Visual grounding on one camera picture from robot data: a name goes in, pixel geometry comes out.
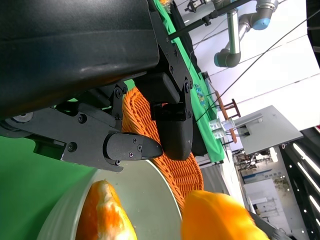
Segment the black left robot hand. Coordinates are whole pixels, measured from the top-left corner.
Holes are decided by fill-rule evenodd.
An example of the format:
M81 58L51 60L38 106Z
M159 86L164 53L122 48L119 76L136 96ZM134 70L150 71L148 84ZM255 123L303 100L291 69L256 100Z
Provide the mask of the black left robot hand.
M34 152L112 172L121 161L192 150L193 81L152 0L3 0L0 134ZM159 140L122 132L126 80Z

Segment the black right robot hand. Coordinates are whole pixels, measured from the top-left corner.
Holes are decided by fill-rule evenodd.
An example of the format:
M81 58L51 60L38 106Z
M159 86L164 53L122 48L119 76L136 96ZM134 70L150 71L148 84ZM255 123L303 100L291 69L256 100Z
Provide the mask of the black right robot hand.
M262 230L270 240L291 240L284 232L271 225L269 222L263 220L261 217L253 212L249 212L253 218L254 223L257 227Z

